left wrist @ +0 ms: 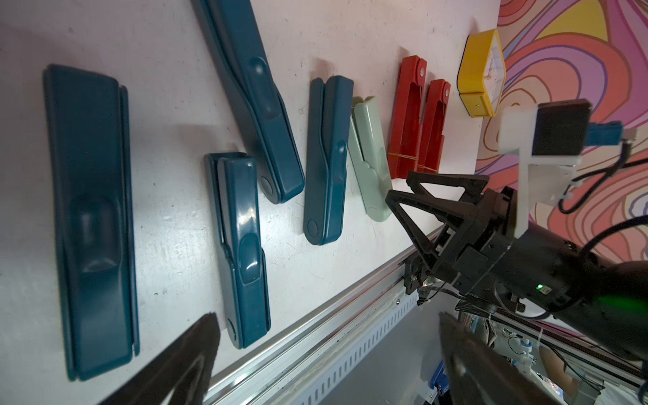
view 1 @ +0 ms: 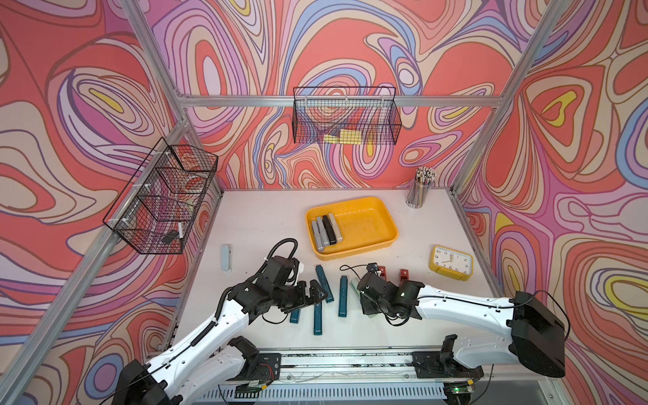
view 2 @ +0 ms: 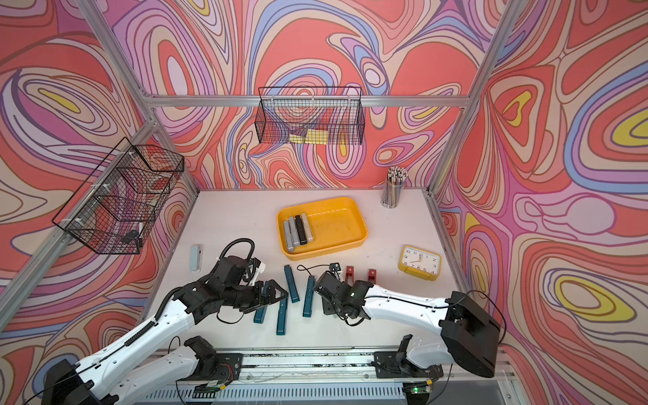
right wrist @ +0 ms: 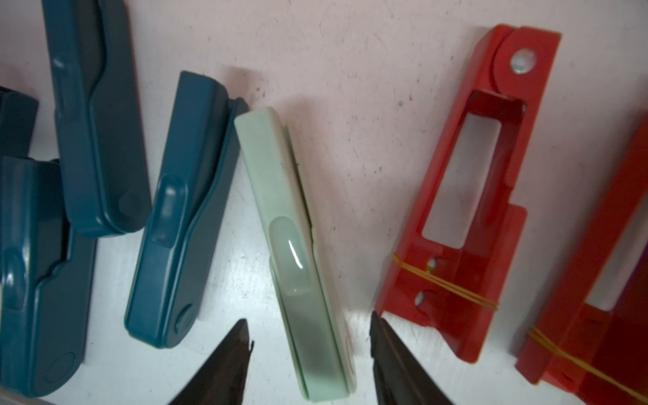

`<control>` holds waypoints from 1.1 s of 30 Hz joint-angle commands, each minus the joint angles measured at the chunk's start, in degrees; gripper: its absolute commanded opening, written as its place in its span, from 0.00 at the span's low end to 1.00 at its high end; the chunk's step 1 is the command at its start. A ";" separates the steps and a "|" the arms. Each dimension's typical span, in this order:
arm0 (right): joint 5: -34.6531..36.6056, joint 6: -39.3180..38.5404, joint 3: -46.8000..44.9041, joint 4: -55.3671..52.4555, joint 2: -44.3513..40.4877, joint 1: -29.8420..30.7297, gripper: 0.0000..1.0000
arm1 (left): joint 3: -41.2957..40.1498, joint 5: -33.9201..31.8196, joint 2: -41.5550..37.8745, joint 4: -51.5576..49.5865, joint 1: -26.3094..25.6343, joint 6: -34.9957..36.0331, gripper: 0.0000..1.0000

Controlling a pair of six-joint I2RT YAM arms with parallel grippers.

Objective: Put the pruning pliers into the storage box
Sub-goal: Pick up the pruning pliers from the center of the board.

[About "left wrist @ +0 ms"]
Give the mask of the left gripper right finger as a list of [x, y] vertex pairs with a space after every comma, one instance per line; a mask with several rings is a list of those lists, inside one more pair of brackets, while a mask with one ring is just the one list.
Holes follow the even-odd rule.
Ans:
[[442, 359], [455, 404], [556, 404], [550, 391], [523, 376], [459, 320], [439, 314]]

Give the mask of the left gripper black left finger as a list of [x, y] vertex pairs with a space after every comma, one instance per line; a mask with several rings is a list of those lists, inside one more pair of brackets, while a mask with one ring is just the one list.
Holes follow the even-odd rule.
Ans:
[[220, 329], [210, 312], [199, 318], [104, 404], [201, 404], [217, 356]]

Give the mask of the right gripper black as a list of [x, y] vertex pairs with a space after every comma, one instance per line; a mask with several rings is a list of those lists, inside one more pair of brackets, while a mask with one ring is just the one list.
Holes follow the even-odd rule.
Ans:
[[[578, 247], [536, 224], [516, 237], [516, 192], [482, 194], [487, 175], [410, 171], [406, 182], [414, 193], [385, 198], [393, 214], [386, 245], [413, 245], [428, 275], [511, 310], [527, 299], [559, 313], [582, 300]], [[432, 196], [425, 184], [462, 188], [460, 202]]]

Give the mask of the light green pliers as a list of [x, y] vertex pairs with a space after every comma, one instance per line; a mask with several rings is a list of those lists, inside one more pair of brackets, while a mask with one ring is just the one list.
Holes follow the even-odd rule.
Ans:
[[392, 211], [385, 198], [393, 184], [375, 96], [352, 99], [349, 155], [366, 214], [376, 222], [386, 221]]

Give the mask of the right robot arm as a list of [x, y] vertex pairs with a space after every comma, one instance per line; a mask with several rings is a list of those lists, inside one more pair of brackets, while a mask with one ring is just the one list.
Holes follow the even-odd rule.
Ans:
[[452, 285], [483, 312], [530, 300], [620, 357], [647, 357], [647, 265], [613, 263], [537, 224], [517, 236], [517, 192], [486, 175], [411, 172], [386, 205], [418, 252], [411, 279]]

